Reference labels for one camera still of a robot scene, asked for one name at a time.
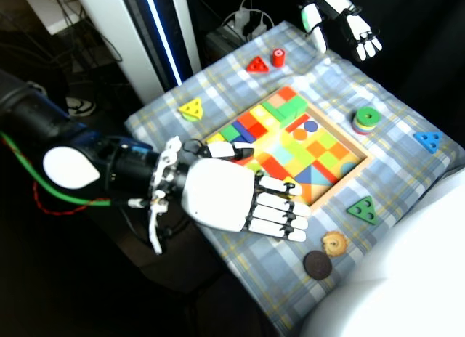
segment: wooden puzzle board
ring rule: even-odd
[[[372,160],[345,131],[286,86],[206,139],[250,142],[253,157],[237,161],[254,171],[302,186],[313,210],[323,205]]]

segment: brown cookie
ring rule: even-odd
[[[339,232],[327,232],[321,241],[323,242],[323,250],[328,256],[340,256],[347,250],[347,240]]]
[[[321,251],[311,251],[304,258],[305,272],[315,280],[326,279],[333,271],[329,256]]]

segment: checkered cloth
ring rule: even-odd
[[[276,48],[287,53],[281,69],[270,64]],[[268,63],[269,73],[245,71],[257,55]],[[132,115],[126,125],[136,138],[161,150],[174,135],[182,140],[206,137],[284,85],[294,87],[376,157],[359,177],[310,217],[304,243],[201,227],[275,327],[287,334],[434,181],[465,163],[465,152],[443,135],[440,149],[428,153],[413,134],[437,131],[436,127],[350,62],[333,52],[318,54],[303,33],[289,23],[281,23],[165,93]],[[204,114],[201,121],[191,123],[182,119],[177,108],[194,97],[201,98]],[[372,134],[364,137],[354,133],[350,123],[355,111],[366,105],[376,108],[382,120]],[[367,195],[373,197],[380,219],[376,226],[346,212]],[[304,271],[302,260],[308,252],[321,250],[321,238],[331,230],[344,233],[349,247],[344,256],[332,259],[331,276],[315,281]]]

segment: robotic hand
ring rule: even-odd
[[[339,22],[357,60],[364,61],[382,50],[377,33],[372,32],[370,25],[360,16],[361,8],[354,6],[350,0],[297,0],[297,6],[301,10],[305,31],[320,52],[325,53],[328,48],[321,30],[321,13]]]
[[[305,240],[310,208],[284,198],[300,195],[299,186],[224,160],[250,157],[250,144],[200,143],[196,154],[201,158],[188,166],[178,161],[178,137],[170,139],[161,154],[143,142],[105,137],[1,71],[0,128],[45,149],[42,171],[55,185],[78,191],[92,185],[106,192],[120,190],[132,196],[124,205],[149,207],[149,240],[157,254],[163,253],[157,216],[167,212],[170,199],[180,200],[187,214],[209,227]],[[122,201],[112,200],[112,205]]]

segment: led light strip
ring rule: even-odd
[[[171,53],[171,49],[169,48],[168,40],[165,36],[165,31],[163,30],[163,26],[160,21],[160,17],[158,16],[157,8],[155,7],[155,2],[153,0],[147,0],[148,6],[150,8],[150,12],[152,12],[153,21],[155,21],[155,25],[158,29],[158,34],[160,35],[161,42],[163,43],[163,47],[165,48],[166,56],[168,56],[169,64],[171,65],[171,69],[173,70],[174,77],[176,78],[177,85],[181,85],[181,77],[179,77],[179,72],[177,71],[176,63],[174,62],[173,54]]]

